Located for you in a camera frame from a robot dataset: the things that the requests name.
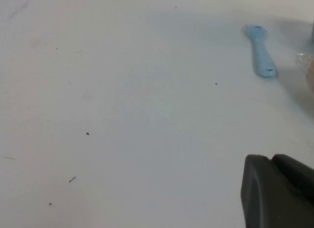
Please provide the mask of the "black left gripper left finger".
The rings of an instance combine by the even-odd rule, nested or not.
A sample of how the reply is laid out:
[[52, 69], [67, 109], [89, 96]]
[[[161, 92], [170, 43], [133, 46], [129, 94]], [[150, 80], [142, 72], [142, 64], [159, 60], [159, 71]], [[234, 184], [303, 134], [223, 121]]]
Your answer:
[[246, 227], [312, 228], [314, 204], [295, 194], [271, 159], [245, 158], [240, 195]]

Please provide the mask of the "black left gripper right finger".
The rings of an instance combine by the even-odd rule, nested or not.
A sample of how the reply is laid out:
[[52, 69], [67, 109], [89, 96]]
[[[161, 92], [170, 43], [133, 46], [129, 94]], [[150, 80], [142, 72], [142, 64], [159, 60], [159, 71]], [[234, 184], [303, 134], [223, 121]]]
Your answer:
[[285, 154], [274, 155], [271, 162], [289, 181], [296, 195], [314, 203], [314, 170], [312, 168]]

